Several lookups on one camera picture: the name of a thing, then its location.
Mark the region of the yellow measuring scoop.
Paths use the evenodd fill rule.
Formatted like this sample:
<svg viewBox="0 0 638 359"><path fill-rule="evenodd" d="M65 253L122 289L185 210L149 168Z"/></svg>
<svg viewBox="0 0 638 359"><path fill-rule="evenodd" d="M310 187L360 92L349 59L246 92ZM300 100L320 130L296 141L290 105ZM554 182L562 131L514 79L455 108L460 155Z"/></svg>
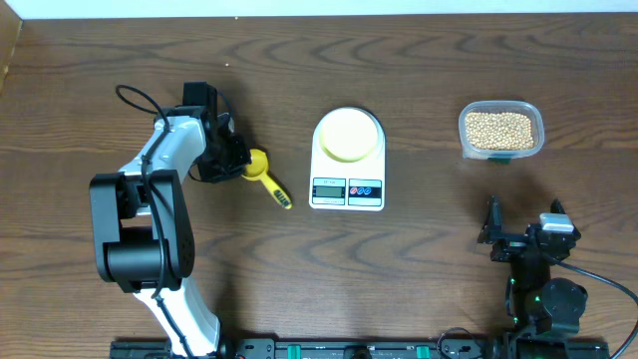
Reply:
<svg viewBox="0 0 638 359"><path fill-rule="evenodd" d="M249 154L250 163L245 166L242 177L249 181L259 181L281 207L291 209L291 198L269 174L269 161L266 152L250 149Z"/></svg>

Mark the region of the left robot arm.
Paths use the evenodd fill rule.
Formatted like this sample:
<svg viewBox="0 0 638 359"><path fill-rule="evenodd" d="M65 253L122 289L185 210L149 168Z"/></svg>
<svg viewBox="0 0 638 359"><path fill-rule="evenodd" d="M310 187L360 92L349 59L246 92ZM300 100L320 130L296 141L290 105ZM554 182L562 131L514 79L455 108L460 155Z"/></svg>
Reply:
<svg viewBox="0 0 638 359"><path fill-rule="evenodd" d="M113 358L232 358L231 341L207 307L195 279L195 243L182 190L197 181L240 177L250 162L222 95L206 82L184 84L174 107L151 101L153 133L118 171L89 185L97 270L106 282L133 295L166 334L159 339L117 339Z"/></svg>

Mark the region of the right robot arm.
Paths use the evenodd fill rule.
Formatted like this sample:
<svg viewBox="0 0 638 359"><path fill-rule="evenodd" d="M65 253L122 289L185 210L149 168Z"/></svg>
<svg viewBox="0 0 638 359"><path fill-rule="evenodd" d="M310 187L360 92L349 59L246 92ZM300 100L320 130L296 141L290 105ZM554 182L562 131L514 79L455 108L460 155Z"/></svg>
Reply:
<svg viewBox="0 0 638 359"><path fill-rule="evenodd" d="M478 242L491 246L492 261L510 267L505 307L514 326L490 338L483 350L487 358L568 356L567 341L579 332L588 294L569 279L552 277L550 269L569 256L580 237L557 199L538 223L515 234L503 229L499 201L490 198Z"/></svg>

